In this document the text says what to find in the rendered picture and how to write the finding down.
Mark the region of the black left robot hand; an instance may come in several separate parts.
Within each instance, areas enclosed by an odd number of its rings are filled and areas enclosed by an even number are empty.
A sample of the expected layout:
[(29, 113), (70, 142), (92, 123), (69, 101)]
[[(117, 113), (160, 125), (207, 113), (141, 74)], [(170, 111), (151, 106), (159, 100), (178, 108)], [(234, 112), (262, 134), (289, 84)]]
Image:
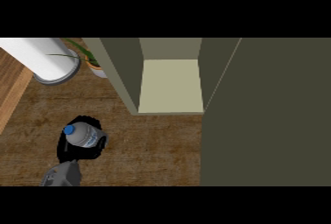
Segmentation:
[[(77, 118), (67, 124), (67, 126), (77, 122), (88, 123), (102, 130), (100, 120), (88, 115), (79, 115)], [(73, 160), (97, 159), (101, 155), (102, 150), (105, 149), (108, 145), (108, 141), (101, 140), (98, 142), (98, 146), (92, 148), (77, 147), (69, 142), (67, 136), (63, 130), (60, 140), (58, 140), (58, 145), (57, 145), (57, 157), (60, 162), (64, 163)]]

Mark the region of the clear blue-capped water bottle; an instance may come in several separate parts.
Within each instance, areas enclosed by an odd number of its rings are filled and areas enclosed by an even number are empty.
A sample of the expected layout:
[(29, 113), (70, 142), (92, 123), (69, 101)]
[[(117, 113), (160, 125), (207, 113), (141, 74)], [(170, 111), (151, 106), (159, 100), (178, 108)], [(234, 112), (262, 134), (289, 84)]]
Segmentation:
[(108, 134), (86, 122), (76, 122), (64, 128), (67, 141), (77, 147), (92, 148), (101, 140), (108, 141)]

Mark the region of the olive green open cabinet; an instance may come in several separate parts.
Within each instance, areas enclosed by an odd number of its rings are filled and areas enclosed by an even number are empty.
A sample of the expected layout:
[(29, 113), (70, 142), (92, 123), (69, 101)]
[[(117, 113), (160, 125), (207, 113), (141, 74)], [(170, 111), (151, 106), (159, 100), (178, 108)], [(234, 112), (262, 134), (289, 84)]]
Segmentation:
[(202, 115), (240, 38), (86, 38), (135, 116)]

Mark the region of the white paper towel roll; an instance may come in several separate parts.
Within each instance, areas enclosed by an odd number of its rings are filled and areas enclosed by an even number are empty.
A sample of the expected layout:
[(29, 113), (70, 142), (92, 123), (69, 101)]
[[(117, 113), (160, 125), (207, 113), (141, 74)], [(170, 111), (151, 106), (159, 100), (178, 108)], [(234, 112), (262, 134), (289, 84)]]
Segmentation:
[(61, 38), (0, 38), (0, 47), (32, 70), (42, 84), (60, 85), (76, 76), (79, 54)]

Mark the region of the green potted plant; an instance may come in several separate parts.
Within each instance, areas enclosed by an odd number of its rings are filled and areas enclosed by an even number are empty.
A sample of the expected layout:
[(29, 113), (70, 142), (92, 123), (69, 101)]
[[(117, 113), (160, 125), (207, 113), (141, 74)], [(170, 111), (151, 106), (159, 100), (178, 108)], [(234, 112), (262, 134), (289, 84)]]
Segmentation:
[(95, 57), (92, 51), (82, 44), (79, 44), (73, 39), (66, 38), (66, 41), (70, 44), (73, 44), (77, 47), (77, 49), (80, 50), (80, 52), (85, 54), (85, 57), (74, 56), (74, 59), (85, 60), (86, 63), (88, 63), (88, 67), (91, 68), (92, 73), (100, 78), (107, 79), (108, 76), (107, 76), (107, 74), (105, 74), (105, 72), (104, 72), (104, 70), (101, 68), (100, 62), (97, 60), (97, 57)]

